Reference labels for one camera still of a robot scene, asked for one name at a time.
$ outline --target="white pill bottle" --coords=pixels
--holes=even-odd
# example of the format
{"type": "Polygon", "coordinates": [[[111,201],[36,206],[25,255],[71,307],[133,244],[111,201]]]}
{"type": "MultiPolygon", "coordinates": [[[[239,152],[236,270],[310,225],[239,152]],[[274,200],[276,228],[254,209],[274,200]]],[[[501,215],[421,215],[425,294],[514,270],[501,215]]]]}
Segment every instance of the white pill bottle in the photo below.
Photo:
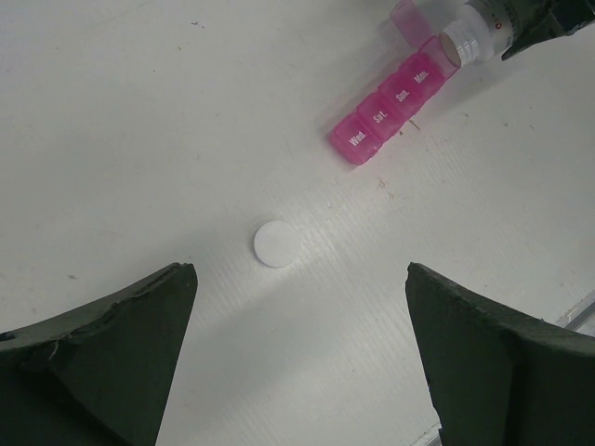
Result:
{"type": "Polygon", "coordinates": [[[544,8],[543,0],[470,0],[441,33],[459,66],[486,61],[509,49],[544,8]]]}

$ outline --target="white surface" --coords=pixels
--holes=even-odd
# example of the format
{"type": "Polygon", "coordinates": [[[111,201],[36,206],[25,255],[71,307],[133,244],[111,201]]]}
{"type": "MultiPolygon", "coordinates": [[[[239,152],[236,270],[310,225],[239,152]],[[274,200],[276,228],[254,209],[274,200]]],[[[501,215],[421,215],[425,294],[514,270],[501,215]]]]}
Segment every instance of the white surface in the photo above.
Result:
{"type": "Polygon", "coordinates": [[[324,133],[404,57],[393,6],[4,0],[0,326],[189,261],[159,444],[414,443],[410,261],[548,321],[595,289],[595,27],[461,72],[351,170],[324,133]],[[267,269],[279,218],[302,255],[267,269]]]}

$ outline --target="white bottle cap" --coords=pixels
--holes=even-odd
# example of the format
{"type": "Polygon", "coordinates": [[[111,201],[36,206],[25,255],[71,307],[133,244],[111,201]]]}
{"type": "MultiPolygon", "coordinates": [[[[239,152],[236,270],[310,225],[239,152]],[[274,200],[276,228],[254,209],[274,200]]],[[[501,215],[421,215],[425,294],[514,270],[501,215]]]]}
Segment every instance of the white bottle cap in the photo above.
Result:
{"type": "Polygon", "coordinates": [[[475,60],[485,61],[494,56],[494,43],[487,23],[470,5],[459,9],[458,19],[444,28],[443,34],[455,45],[461,67],[475,60]]]}
{"type": "Polygon", "coordinates": [[[262,263],[271,268],[291,265],[299,256],[301,235],[284,221],[263,225],[254,237],[254,251],[262,263]]]}

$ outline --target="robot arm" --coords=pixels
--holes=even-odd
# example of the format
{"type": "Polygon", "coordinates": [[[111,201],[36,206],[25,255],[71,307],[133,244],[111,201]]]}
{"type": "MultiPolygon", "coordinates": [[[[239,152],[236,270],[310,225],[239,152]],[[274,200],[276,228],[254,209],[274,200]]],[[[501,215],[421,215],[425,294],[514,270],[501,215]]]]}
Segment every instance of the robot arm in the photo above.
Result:
{"type": "Polygon", "coordinates": [[[595,22],[595,0],[549,0],[544,11],[502,56],[510,59],[530,46],[572,35],[595,22]]]}

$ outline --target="pill organizer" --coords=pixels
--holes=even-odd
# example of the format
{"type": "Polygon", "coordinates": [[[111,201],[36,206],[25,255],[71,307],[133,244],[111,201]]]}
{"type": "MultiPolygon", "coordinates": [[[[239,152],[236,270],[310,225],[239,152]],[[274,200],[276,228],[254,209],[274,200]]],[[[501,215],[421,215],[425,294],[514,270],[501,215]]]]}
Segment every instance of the pill organizer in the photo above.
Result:
{"type": "Polygon", "coordinates": [[[352,164],[372,158],[458,70],[412,0],[390,17],[418,51],[333,129],[331,143],[352,164]]]}

